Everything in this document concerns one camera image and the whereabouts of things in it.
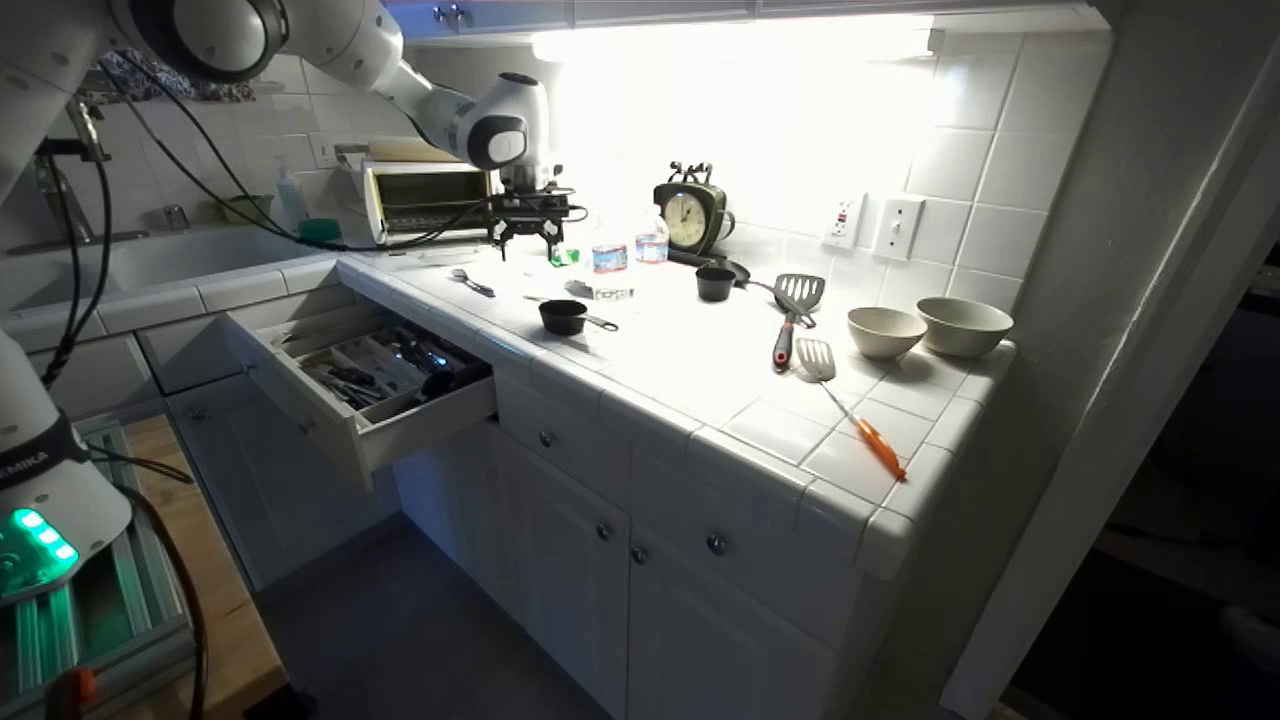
gray floor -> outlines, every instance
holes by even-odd
[[[320,720],[605,715],[407,524],[260,606],[292,684],[316,699]]]

electrical outlet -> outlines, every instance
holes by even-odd
[[[914,229],[919,229],[923,202],[919,197],[883,197],[877,253],[880,262],[910,262]]]
[[[822,235],[822,249],[853,253],[858,219],[863,219],[863,197],[840,202],[834,219],[831,219],[831,229]]]

clock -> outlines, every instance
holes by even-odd
[[[723,189],[710,186],[710,163],[678,167],[653,189],[653,204],[666,226],[666,256],[700,266],[737,229]]]

drawer handle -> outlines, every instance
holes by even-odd
[[[643,567],[653,552],[643,543],[631,543],[631,564]]]
[[[706,552],[710,557],[727,557],[733,552],[727,538],[723,531],[706,531]]]

open drawer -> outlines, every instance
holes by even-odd
[[[228,327],[252,385],[358,486],[494,414],[482,359],[375,304],[289,323],[228,316]]]

